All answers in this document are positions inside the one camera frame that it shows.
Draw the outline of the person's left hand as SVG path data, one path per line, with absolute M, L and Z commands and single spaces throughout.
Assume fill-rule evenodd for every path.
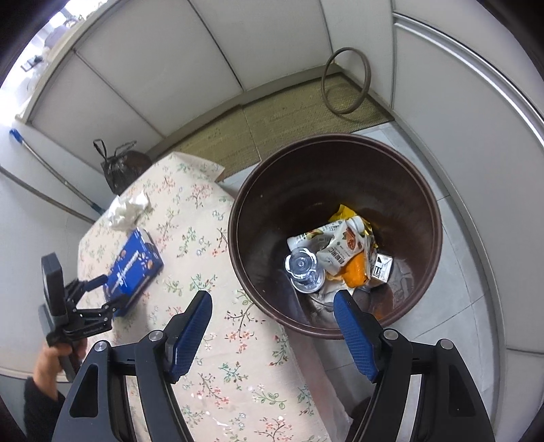
M 32 374 L 33 382 L 40 392 L 53 401 L 57 401 L 57 376 L 62 371 L 60 358 L 75 353 L 81 361 L 86 355 L 87 346 L 87 339 L 77 342 L 75 347 L 67 343 L 57 343 L 54 346 L 45 343 L 40 350 Z

